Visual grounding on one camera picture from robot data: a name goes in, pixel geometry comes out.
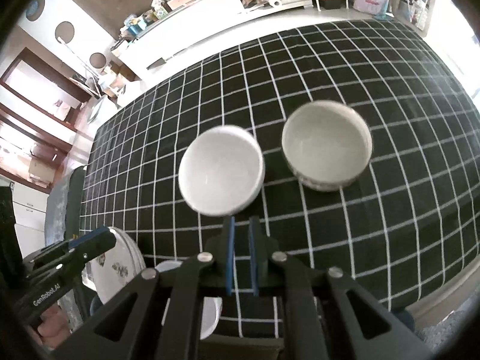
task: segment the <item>stack of plates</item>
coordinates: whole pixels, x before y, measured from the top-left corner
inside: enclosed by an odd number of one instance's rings
[[[92,281],[103,304],[145,269],[137,244],[123,230],[110,227],[117,243],[109,251],[90,261]]]

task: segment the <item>ceramic bowl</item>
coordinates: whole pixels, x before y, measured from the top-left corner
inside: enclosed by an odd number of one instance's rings
[[[367,123],[356,111],[321,100],[301,106],[288,118],[282,149],[303,185],[317,191],[336,191],[364,171],[373,143]]]
[[[258,195],[265,177],[260,146],[243,128],[205,131],[186,150],[178,184],[186,203],[207,216],[232,215]]]
[[[169,271],[170,269],[178,268],[182,264],[181,261],[166,260],[158,264],[155,269],[159,272]],[[165,317],[169,304],[165,307],[165,312],[162,318],[162,325],[165,323]],[[202,311],[202,327],[200,329],[200,339],[203,340],[211,335],[218,325],[220,320],[220,314],[222,312],[222,298],[203,298],[203,311]]]

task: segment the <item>drawer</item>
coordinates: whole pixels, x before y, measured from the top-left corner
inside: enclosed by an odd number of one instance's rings
[[[13,202],[15,221],[22,226],[43,231],[45,228],[45,213],[34,208]]]
[[[17,234],[22,258],[45,247],[45,235],[40,230],[35,230],[17,223],[15,225],[15,233]]]
[[[45,212],[47,210],[46,193],[37,191],[20,183],[15,183],[12,191],[13,201],[21,205]]]

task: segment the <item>table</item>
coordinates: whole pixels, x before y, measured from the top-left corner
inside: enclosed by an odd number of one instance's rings
[[[339,192],[299,185],[280,149],[285,118],[319,99],[350,105],[373,135],[369,167]],[[198,134],[222,124],[254,135],[266,174],[258,198],[236,215],[235,294],[224,299],[216,333],[282,336],[278,301],[252,295],[250,215],[282,250],[308,266],[341,267],[388,309],[428,295],[478,254],[478,110],[440,58],[397,21],[294,28],[160,83],[99,129],[81,228],[125,229],[148,266],[200,252],[222,219],[192,211],[176,173]]]

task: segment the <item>bolt head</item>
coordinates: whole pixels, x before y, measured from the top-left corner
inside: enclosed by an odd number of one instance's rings
[[[197,260],[200,261],[201,263],[209,263],[210,261],[213,260],[213,255],[212,253],[203,251],[202,253],[198,253]]]
[[[276,261],[277,263],[283,263],[287,261],[287,254],[282,251],[276,251],[272,254],[272,259],[273,261]]]
[[[151,280],[157,277],[157,271],[155,268],[146,268],[140,274],[145,280]]]
[[[343,276],[342,268],[338,268],[337,266],[332,266],[328,268],[328,275],[331,278],[339,279]]]

